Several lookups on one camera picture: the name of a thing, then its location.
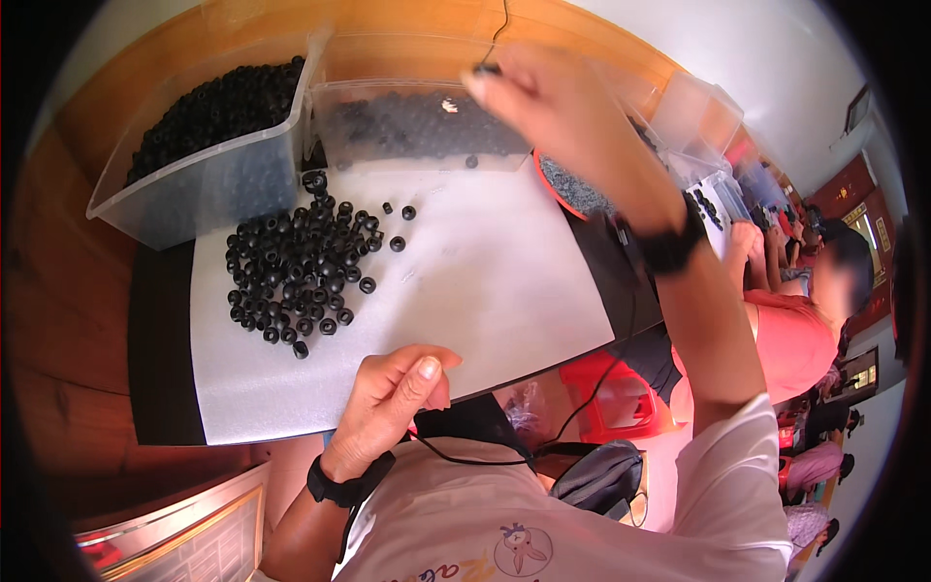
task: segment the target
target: wooden door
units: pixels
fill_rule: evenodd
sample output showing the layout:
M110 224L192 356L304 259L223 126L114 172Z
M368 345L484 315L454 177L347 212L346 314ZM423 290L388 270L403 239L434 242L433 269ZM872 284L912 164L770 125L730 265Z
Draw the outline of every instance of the wooden door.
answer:
M870 243L875 276L870 304L847 324L847 334L853 337L891 313L892 250L896 243L896 228L886 210L880 188L873 190L848 212L843 221Z

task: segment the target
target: black wrist strap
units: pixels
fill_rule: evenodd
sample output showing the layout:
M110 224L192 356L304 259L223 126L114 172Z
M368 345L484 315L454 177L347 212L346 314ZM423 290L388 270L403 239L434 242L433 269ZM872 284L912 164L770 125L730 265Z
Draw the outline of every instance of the black wrist strap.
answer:
M349 508L349 518L346 520L346 526L343 528L343 541L340 544L340 556L336 563L343 563L343 557L346 553L346 545L349 542L349 531L356 520L359 508L369 498L375 487L382 482L382 479L388 474L395 464L395 456L390 451L385 451L382 456L375 459L375 462L365 469L361 477L350 479L342 483L333 482L320 469L320 455L314 459L310 470L307 471L307 489L314 499L320 503L324 499L330 499L337 507Z
M691 204L686 204L685 208L685 228L681 233L668 230L652 237L634 236L643 261L654 275L671 275L682 271L698 242L708 237L698 211Z

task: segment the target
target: red shirt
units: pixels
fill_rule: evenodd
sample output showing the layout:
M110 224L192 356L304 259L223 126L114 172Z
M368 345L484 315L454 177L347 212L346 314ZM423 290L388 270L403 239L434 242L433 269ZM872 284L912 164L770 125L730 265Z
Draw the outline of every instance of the red shirt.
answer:
M770 402L795 398L828 373L837 357L837 341L810 299L755 290L744 291L744 301L755 304L760 313L757 353ZM694 414L692 387L675 346L672 359L682 379L672 390L669 408L677 421L690 421Z

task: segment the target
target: cartoon rabbit print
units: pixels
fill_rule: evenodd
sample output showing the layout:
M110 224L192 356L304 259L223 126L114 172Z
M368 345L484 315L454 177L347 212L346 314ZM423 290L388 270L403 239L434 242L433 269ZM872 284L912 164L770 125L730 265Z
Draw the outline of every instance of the cartoon rabbit print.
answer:
M524 558L546 560L546 554L531 545L530 531L514 523L513 527L501 526L505 532L505 547L514 552L514 569L520 574Z

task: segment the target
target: table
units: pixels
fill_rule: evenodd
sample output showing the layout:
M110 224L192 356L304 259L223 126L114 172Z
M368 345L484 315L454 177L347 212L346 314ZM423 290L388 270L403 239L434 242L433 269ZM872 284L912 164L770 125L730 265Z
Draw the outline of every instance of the table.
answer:
M623 340L631 330L640 332L660 322L662 316L652 289L638 284L638 277L616 240L612 241L597 224L570 215L565 215L565 220L588 266L614 339ZM140 246L136 257L130 295L128 367L140 444L217 442L205 432L194 381L190 319L194 257L193 241L162 252ZM553 362L521 377L507 378L495 386L482 386L462 398L506 386L571 359Z

